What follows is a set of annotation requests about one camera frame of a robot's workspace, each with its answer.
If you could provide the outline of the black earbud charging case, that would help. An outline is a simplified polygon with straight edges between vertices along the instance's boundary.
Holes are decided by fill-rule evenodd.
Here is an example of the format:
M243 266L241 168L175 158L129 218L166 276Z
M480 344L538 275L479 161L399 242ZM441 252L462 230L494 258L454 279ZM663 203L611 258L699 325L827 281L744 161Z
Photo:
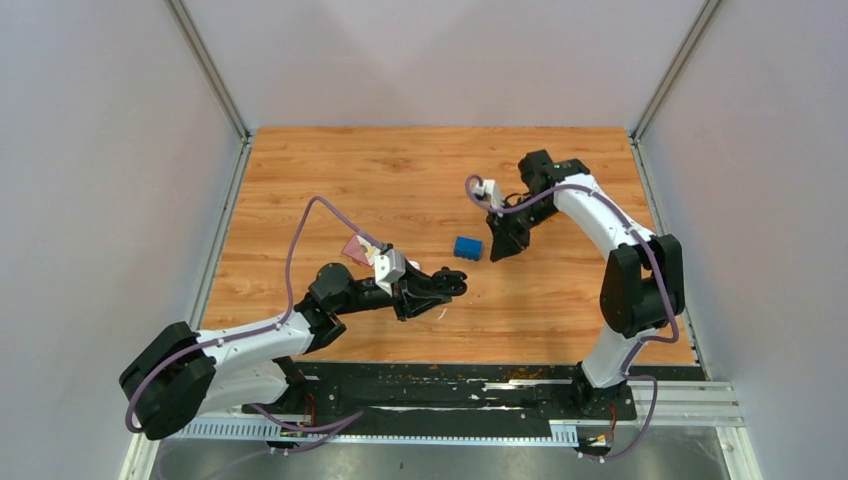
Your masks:
M440 295L462 296L468 289L467 278L468 276L463 271L442 267L431 275L432 288Z

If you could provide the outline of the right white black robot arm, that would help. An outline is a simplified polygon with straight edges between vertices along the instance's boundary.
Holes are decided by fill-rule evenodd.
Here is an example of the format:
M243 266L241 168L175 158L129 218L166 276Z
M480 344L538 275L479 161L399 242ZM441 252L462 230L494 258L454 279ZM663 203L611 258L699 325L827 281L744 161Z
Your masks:
M518 170L526 192L516 202L492 179L466 182L468 196L487 212L491 261L523 252L534 227L564 214L606 262L599 294L605 325L580 364L582 382L570 392L577 413L596 417L609 407L609 388L625 381L645 343L679 339L675 318L685 307L682 245L672 234L657 235L640 225L578 159L555 161L539 150L526 154Z

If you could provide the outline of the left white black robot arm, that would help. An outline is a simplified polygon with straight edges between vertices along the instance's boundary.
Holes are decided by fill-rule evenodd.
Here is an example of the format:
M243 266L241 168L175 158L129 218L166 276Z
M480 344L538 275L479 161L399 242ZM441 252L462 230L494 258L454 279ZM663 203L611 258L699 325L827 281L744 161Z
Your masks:
M290 310L241 327L193 330L172 323L119 377L128 400L125 425L150 440L177 433L196 416L246 404L298 411L306 386L286 372L286 358L323 349L346 330L341 316L390 309L406 321L467 291L467 276L444 267L426 274L405 262L379 280L355 278L340 263L322 266Z

